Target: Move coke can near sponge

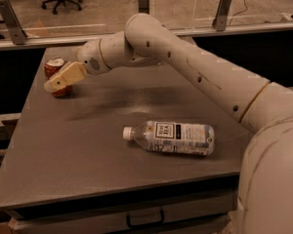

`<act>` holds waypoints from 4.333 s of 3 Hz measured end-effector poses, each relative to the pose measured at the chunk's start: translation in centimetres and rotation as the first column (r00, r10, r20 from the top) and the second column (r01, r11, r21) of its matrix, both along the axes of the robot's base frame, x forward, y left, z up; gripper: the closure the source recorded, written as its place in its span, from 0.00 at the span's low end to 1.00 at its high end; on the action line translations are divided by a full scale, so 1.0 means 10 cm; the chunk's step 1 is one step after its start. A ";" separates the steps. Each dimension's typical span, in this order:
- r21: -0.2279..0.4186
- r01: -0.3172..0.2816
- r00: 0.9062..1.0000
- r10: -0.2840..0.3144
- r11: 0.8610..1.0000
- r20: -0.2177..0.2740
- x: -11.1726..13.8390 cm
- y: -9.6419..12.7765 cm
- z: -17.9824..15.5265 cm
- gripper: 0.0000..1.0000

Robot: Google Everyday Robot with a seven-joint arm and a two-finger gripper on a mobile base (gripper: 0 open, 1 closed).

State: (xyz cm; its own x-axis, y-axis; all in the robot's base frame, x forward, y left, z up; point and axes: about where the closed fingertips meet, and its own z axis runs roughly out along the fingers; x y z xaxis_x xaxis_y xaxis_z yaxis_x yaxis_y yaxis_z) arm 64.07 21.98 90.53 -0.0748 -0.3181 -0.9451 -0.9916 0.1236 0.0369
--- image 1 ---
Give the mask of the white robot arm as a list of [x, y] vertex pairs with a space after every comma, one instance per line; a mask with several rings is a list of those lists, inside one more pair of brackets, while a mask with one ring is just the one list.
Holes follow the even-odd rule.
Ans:
[[87, 42], [44, 85], [53, 93], [115, 67], [169, 63], [253, 135], [240, 171], [238, 234], [293, 234], [293, 91], [177, 37], [148, 14]]

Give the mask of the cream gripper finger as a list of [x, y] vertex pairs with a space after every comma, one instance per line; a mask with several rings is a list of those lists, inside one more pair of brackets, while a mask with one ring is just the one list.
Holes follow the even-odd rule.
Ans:
[[44, 83], [44, 90], [48, 93], [69, 93], [71, 86], [63, 77], [63, 71], [47, 70], [45, 72], [46, 81]]

